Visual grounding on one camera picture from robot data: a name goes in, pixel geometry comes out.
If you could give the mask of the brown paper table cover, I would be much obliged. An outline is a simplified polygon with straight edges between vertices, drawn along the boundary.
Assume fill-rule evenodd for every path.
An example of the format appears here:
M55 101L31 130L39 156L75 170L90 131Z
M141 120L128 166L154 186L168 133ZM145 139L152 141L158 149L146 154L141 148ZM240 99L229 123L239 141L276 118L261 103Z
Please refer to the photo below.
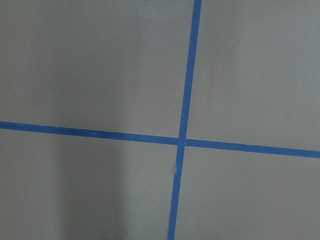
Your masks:
M317 0L3 0L3 240L317 240Z

